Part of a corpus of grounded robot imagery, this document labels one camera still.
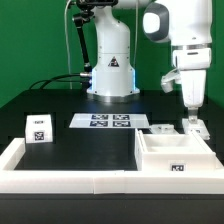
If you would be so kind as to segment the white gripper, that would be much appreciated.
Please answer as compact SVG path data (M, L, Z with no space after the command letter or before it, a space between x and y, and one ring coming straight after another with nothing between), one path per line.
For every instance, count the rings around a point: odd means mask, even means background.
M180 73L184 105L188 108L188 121L197 123L198 108L204 101L206 70L211 64L211 49L174 50L172 62Z

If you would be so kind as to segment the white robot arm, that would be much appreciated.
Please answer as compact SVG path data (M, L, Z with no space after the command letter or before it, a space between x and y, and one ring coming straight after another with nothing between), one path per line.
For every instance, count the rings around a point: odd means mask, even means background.
M143 7L143 30L156 43L171 44L173 70L161 79L165 92L182 86L188 124L197 124L203 105L206 70L211 64L212 0L118 0L118 8ZM98 59L88 94L104 101L137 95L135 70L130 64L130 30L112 15L110 6L93 9Z

